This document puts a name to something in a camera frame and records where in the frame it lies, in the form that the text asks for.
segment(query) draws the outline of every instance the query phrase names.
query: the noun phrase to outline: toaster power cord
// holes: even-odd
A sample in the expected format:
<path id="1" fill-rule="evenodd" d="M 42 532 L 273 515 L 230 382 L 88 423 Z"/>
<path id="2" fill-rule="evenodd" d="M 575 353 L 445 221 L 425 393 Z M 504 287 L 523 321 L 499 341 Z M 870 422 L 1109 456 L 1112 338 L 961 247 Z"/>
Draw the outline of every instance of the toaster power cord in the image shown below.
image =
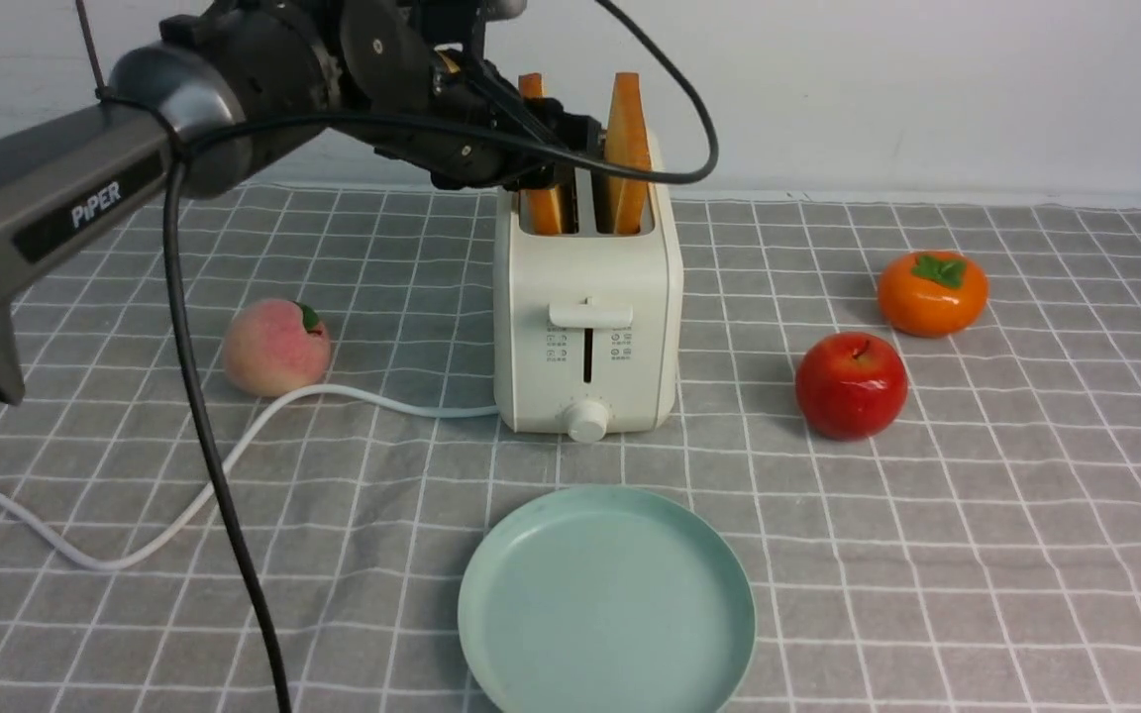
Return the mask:
<path id="1" fill-rule="evenodd" d="M 353 398 L 357 402 L 367 402 L 372 405 L 383 407 L 383 410 L 398 411 L 400 414 L 407 414 L 410 416 L 427 416 L 427 419 L 475 419 L 475 416 L 492 416 L 497 412 L 494 406 L 482 406 L 476 410 L 431 410 L 431 407 L 424 406 L 412 406 L 407 403 L 395 402 L 393 398 L 387 398 L 380 396 L 380 394 L 373 394 L 371 391 L 364 391 L 361 388 L 354 388 L 349 386 L 337 386 L 337 384 L 313 384 L 304 388 L 296 389 L 296 391 L 290 391 L 284 396 L 276 398 L 275 402 L 268 403 L 267 408 L 262 410 L 258 419 L 250 424 L 249 430 L 245 430 L 244 435 L 236 441 L 236 445 L 232 447 L 232 451 L 227 454 L 225 460 L 222 460 L 222 472 L 230 473 L 232 469 L 236 467 L 236 462 L 241 460 L 241 455 L 244 455 L 244 451 L 253 443 L 258 437 L 258 434 L 262 430 L 264 426 L 267 426 L 268 421 L 289 406 L 293 402 L 300 402 L 302 398 L 309 396 L 319 396 L 321 394 L 329 394 L 329 396 L 342 396 L 346 398 Z M 0 492 L 0 507 L 8 513 L 14 515 L 19 521 L 27 525 L 32 532 L 35 532 L 38 536 L 44 538 L 47 543 L 55 548 L 56 552 L 63 554 L 65 559 L 70 560 L 73 565 L 81 567 L 83 569 L 90 569 L 92 573 L 118 573 L 122 569 L 130 568 L 144 562 L 148 557 L 153 557 L 155 552 L 162 549 L 164 544 L 171 541 L 173 536 L 180 533 L 187 522 L 191 522 L 199 513 L 200 509 L 209 502 L 209 499 L 215 495 L 213 484 L 205 484 L 205 486 L 196 493 L 196 497 L 193 499 L 189 505 L 176 518 L 176 521 L 170 524 L 170 527 L 165 528 L 159 536 L 153 537 L 144 546 L 140 546 L 131 554 L 121 557 L 121 559 L 98 559 L 98 557 L 92 557 L 79 550 L 76 545 L 68 542 L 67 538 L 60 536 L 55 528 L 43 521 L 40 516 L 33 513 L 27 507 L 21 505 L 17 501 L 3 495 Z"/>

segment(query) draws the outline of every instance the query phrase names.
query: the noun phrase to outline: red apple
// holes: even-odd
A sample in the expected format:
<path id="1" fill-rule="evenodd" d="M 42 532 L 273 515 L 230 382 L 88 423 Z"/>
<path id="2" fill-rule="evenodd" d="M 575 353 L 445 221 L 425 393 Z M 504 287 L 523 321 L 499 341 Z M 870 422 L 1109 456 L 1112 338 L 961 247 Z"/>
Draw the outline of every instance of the red apple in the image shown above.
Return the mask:
<path id="1" fill-rule="evenodd" d="M 883 339 L 839 333 L 812 345 L 795 372 L 800 412 L 824 437 L 873 437 L 905 408 L 909 378 L 899 354 Z"/>

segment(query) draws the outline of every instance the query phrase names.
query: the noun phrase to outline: persimmon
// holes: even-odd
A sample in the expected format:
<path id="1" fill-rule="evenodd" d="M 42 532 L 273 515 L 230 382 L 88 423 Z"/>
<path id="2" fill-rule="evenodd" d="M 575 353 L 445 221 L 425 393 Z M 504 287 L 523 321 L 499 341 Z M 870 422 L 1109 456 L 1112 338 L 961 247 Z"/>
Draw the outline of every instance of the persimmon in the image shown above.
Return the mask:
<path id="1" fill-rule="evenodd" d="M 978 264 L 946 250 L 892 260 L 879 278 L 879 308 L 892 327 L 913 337 L 958 333 L 988 302 L 988 278 Z"/>

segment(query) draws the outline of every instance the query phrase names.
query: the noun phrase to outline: bread slice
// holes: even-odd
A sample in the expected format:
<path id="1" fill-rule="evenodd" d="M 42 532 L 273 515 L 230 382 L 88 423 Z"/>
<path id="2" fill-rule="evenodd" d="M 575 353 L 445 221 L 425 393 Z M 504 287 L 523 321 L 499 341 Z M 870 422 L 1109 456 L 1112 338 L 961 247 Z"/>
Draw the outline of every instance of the bread slice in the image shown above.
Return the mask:
<path id="1" fill-rule="evenodd" d="M 517 79 L 517 90 L 525 98 L 544 96 L 544 78 L 529 73 Z M 565 189 L 549 188 L 524 191 L 531 229 L 535 235 L 565 235 L 567 232 L 567 201 Z"/>
<path id="2" fill-rule="evenodd" d="M 652 170 L 649 135 L 642 112 L 642 81 L 637 72 L 615 75 L 610 119 L 606 125 L 606 161 Z M 648 195 L 646 181 L 606 177 L 606 229 L 616 235 L 639 234 Z"/>

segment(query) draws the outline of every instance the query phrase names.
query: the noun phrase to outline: light blue plate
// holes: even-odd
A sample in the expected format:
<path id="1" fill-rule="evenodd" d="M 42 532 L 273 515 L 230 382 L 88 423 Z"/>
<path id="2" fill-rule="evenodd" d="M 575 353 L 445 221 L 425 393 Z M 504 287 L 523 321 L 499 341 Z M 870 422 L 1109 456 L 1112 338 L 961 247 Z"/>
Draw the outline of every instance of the light blue plate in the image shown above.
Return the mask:
<path id="1" fill-rule="evenodd" d="M 702 518 L 583 486 L 519 507 L 466 569 L 469 669 L 504 713 L 712 713 L 746 675 L 747 574 Z"/>

